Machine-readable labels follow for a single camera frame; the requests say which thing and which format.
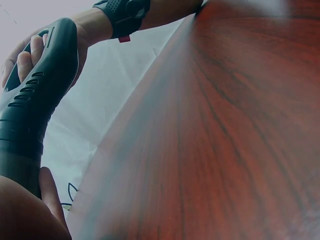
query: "wood grain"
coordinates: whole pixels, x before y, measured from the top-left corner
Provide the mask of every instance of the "wood grain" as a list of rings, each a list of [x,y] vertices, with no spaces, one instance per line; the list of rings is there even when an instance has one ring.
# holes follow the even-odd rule
[[[286,3],[184,21],[94,156],[73,239],[320,239],[320,3]]]

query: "skin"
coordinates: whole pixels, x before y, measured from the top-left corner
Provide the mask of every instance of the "skin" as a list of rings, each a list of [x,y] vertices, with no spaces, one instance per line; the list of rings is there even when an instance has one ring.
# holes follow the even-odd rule
[[[202,1],[151,0],[150,12],[140,29],[149,29],[181,19],[194,13]],[[79,69],[76,82],[85,65],[88,48],[110,39],[113,30],[109,19],[98,8],[81,12],[71,19],[77,26]],[[5,60],[0,71],[2,87],[5,86],[16,62],[19,79],[23,82],[40,60],[47,36],[35,35],[39,30],[26,37]],[[29,42],[31,53],[22,51]],[[40,170],[39,184],[42,200],[14,181],[0,176],[0,239],[71,239],[56,184],[48,168],[43,167]]]

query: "wrist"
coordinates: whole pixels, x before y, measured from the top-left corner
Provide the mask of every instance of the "wrist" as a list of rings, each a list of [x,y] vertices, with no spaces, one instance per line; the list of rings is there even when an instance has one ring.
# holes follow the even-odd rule
[[[108,40],[112,36],[112,25],[99,8],[91,8],[71,17],[71,19],[86,32],[89,46]]]

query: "black handle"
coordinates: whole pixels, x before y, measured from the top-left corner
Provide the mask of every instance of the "black handle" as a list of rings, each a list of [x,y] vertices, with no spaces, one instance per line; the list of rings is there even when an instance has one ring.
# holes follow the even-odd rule
[[[61,18],[48,33],[37,65],[22,84],[14,66],[0,100],[0,175],[39,197],[38,173],[48,121],[78,71],[77,27]],[[30,52],[30,43],[25,47]]]

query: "red tag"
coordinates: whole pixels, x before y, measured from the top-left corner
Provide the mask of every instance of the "red tag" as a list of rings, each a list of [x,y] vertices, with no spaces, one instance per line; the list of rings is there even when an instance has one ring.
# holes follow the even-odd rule
[[[119,42],[120,43],[127,43],[127,42],[130,42],[130,41],[131,41],[130,36],[119,37]]]

